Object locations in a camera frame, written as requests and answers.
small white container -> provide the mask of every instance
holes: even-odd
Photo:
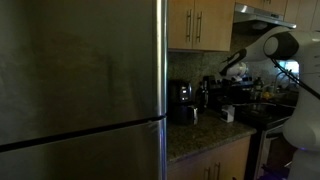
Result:
[[[222,106],[221,120],[229,123],[233,122],[234,119],[234,106],[233,105],[224,105]]]

wooden cabinet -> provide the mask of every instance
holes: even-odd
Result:
[[[311,30],[313,16],[317,7],[318,0],[300,0],[299,10],[296,17],[297,30]]]
[[[236,0],[236,2],[279,15],[285,14],[287,6],[287,0]]]
[[[320,0],[317,1],[310,30],[320,31]]]
[[[234,0],[169,0],[168,47],[228,51]]]
[[[296,23],[297,14],[299,10],[300,0],[288,0],[287,8],[284,14],[284,21],[289,23]]]
[[[243,180],[250,137],[168,166],[168,180]]]

bottle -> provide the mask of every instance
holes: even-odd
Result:
[[[203,100],[204,100],[204,103],[203,103],[203,106],[204,108],[207,108],[208,106],[208,101],[209,101],[209,91],[208,91],[208,81],[204,81],[204,86],[203,86]]]
[[[198,108],[198,113],[201,114],[204,112],[204,109],[205,109],[205,91],[204,91],[204,88],[203,88],[203,84],[202,82],[199,83],[199,88],[197,89],[196,91],[196,94],[195,94],[195,103],[196,103],[196,106]]]
[[[253,81],[253,99],[255,101],[259,101],[261,99],[262,95],[262,87],[263,82],[261,80],[261,77],[258,77],[256,80]]]
[[[261,77],[258,77],[255,81],[253,81],[253,87],[255,91],[262,92],[263,82]]]

granite countertop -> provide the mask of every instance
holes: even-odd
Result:
[[[256,133],[234,121],[226,123],[213,110],[198,115],[197,125],[167,124],[167,163],[173,163]]]

backsplash tile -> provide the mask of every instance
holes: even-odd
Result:
[[[170,52],[168,53],[168,78],[190,81],[192,88],[198,88],[203,76],[214,75],[219,72],[219,63],[238,50],[255,42],[260,35],[232,34],[229,52]],[[265,84],[274,81],[278,70],[270,60],[247,63],[248,74],[253,78],[261,76]]]

